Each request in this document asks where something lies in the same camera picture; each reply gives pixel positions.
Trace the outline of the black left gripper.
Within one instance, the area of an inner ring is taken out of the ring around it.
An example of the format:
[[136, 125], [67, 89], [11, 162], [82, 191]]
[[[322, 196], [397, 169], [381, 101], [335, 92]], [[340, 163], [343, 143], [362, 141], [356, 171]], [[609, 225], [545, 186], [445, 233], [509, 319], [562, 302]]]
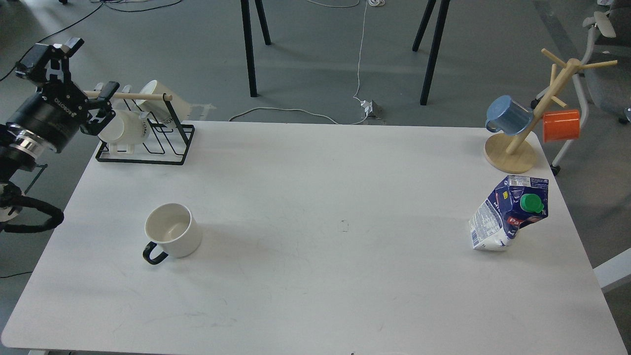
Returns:
[[30, 131], [63, 151], [80, 130], [97, 136], [115, 117], [110, 100], [120, 87], [109, 81], [94, 99], [89, 99], [71, 79], [69, 60], [85, 43], [72, 37], [66, 43], [36, 43], [20, 61], [14, 74], [37, 89], [7, 121], [6, 145], [17, 144], [20, 131]]

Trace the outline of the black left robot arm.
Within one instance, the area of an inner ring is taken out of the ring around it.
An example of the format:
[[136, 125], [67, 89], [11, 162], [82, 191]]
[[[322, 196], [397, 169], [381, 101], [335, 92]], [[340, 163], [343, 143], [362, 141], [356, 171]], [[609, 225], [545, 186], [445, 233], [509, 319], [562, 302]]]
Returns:
[[15, 65], [16, 76], [33, 83], [36, 92], [1, 126], [2, 231], [50, 231], [63, 222], [61, 209], [28, 196], [12, 177], [33, 171], [46, 150], [60, 153], [79, 131], [97, 136], [115, 117], [110, 100], [119, 83], [108, 82], [90, 98], [72, 81], [69, 60], [83, 44], [78, 37], [36, 43]]

